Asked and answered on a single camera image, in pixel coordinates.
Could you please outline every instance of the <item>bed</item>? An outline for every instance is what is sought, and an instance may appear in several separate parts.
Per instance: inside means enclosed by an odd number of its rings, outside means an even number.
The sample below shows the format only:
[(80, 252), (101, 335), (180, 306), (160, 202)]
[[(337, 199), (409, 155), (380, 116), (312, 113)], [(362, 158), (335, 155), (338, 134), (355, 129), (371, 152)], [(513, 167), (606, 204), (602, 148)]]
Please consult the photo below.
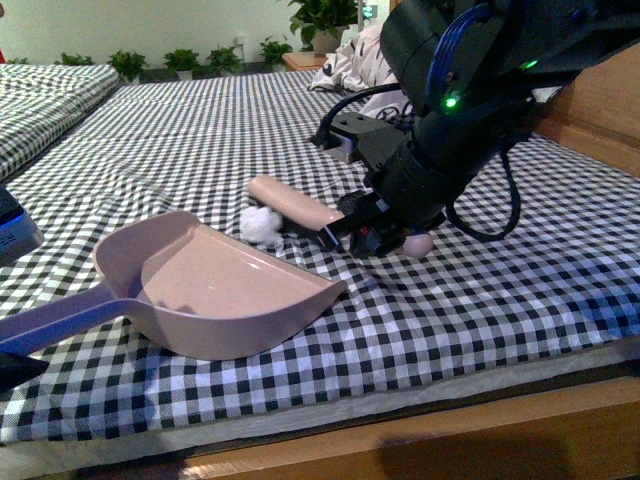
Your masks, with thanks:
[(3, 65), (0, 178), (6, 179), (82, 120), (118, 85), (107, 65)]
[[(312, 75), (111, 95), (101, 82), (99, 108), (5, 174), (46, 240), (0, 270), (2, 316), (95, 284), (94, 245), (137, 220), (188, 210), (239, 238), (258, 174), (332, 207), (361, 188), (362, 165), (306, 141), (342, 96), (308, 91)], [(2, 477), (249, 445), (640, 358), (640, 182), (539, 135), (512, 157), (524, 211), (503, 242), (479, 244), (444, 224), (424, 260), (354, 260), (286, 233), (282, 249), (266, 251), (348, 291), (267, 352), (197, 361), (155, 346), (126, 318), (38, 352), (49, 369), (0, 397)], [(460, 210), (499, 225), (506, 204), (493, 161)]]

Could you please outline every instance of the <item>green plant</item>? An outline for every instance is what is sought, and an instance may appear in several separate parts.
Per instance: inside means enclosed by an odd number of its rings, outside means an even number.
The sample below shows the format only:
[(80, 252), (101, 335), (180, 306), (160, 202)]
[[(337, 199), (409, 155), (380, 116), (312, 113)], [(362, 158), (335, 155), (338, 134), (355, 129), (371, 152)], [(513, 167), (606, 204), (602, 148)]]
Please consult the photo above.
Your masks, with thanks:
[(311, 43), (315, 33), (329, 32), (339, 37), (338, 27), (346, 27), (358, 22), (356, 0), (290, 0), (289, 5), (300, 5), (289, 19), (291, 33), (300, 29), (302, 42)]
[(274, 65), (284, 64), (282, 55), (285, 53), (293, 52), (293, 47), (288, 43), (280, 43), (277, 40), (271, 40), (272, 37), (267, 37), (264, 42), (260, 42), (262, 47), (262, 56), (267, 65), (273, 67)]
[(142, 67), (147, 65), (147, 62), (144, 61), (145, 56), (136, 52), (130, 53), (118, 50), (109, 58), (110, 60), (107, 63), (115, 68), (122, 78), (126, 78), (130, 82), (140, 75)]
[(242, 68), (242, 60), (235, 53), (233, 47), (220, 47), (211, 50), (207, 57), (209, 66), (218, 72), (237, 73)]
[(14, 58), (11, 60), (7, 60), (8, 64), (12, 64), (12, 65), (29, 65), (29, 60), (25, 57), (25, 58)]
[(60, 54), (62, 57), (62, 62), (55, 62), (56, 65), (70, 65), (70, 66), (80, 66), (80, 65), (93, 65), (93, 60), (91, 57), (83, 57), (82, 55), (67, 55), (65, 52)]
[(195, 53), (193, 50), (178, 49), (164, 56), (166, 60), (164, 64), (167, 68), (179, 72), (193, 70), (199, 66), (197, 60), (199, 55), (199, 53)]

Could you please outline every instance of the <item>black and white gingham fabric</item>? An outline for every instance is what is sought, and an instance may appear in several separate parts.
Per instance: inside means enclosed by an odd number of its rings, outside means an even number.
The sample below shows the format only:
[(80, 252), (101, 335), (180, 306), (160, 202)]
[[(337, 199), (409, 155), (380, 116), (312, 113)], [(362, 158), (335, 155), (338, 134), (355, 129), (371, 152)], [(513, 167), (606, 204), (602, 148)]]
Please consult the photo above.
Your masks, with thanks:
[(0, 65), (0, 180), (82, 120), (118, 85), (108, 65)]
[[(335, 206), (363, 167), (306, 142), (337, 100), (305, 72), (120, 89), (9, 190), (46, 243), (1, 274), (10, 315), (97, 282), (116, 228), (185, 209), (239, 238), (246, 185), (268, 173)], [(300, 334), (237, 361), (174, 355), (119, 318), (48, 347), (40, 378), (0, 397), (0, 441), (113, 438), (422, 387), (640, 334), (640, 182), (542, 137), (512, 153), (519, 227), (479, 244), (444, 224), (424, 260), (354, 260), (294, 234), (277, 253), (348, 292)], [(475, 226), (508, 215), (493, 161), (459, 202)]]

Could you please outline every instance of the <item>potted plant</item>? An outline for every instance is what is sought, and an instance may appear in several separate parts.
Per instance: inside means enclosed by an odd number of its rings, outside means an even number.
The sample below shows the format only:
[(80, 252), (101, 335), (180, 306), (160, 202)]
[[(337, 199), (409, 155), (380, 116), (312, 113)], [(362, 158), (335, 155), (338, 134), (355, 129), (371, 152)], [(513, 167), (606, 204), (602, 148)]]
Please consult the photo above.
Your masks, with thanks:
[(11, 60), (7, 60), (6, 62), (9, 65), (29, 65), (29, 59), (25, 58), (13, 58)]
[(290, 18), (291, 33), (299, 29), (302, 43), (318, 54), (335, 51), (342, 33), (358, 22), (356, 0), (290, 0), (294, 4), (300, 8)]
[(93, 59), (91, 57), (83, 57), (82, 55), (67, 55), (65, 52), (60, 54), (62, 62), (54, 62), (56, 65), (69, 65), (72, 67), (78, 67), (81, 65), (93, 65)]
[(165, 65), (178, 73), (181, 81), (191, 80), (191, 71), (198, 67), (198, 55), (193, 50), (178, 49), (165, 54)]
[(136, 83), (135, 81), (142, 73), (142, 67), (147, 65), (147, 62), (144, 61), (145, 56), (136, 52), (118, 50), (109, 58), (110, 60), (107, 63), (115, 68), (125, 83)]
[(271, 37), (267, 37), (264, 39), (264, 42), (260, 42), (260, 46), (262, 47), (262, 56), (264, 57), (264, 61), (267, 63), (269, 68), (274, 72), (283, 72), (285, 67), (282, 55), (293, 52), (293, 47), (288, 43), (280, 43), (277, 40), (271, 40)]
[(211, 50), (207, 57), (209, 68), (223, 76), (238, 73), (242, 68), (242, 60), (233, 52), (233, 47), (220, 47)]

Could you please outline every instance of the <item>table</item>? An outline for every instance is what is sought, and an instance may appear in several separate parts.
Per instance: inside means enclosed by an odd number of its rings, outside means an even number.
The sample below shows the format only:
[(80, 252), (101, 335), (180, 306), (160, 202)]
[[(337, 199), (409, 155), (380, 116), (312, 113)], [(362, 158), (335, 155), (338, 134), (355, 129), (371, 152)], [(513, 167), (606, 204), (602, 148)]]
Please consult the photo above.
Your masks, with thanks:
[(327, 60), (324, 54), (317, 55), (313, 52), (291, 52), (282, 56), (288, 71), (315, 70)]

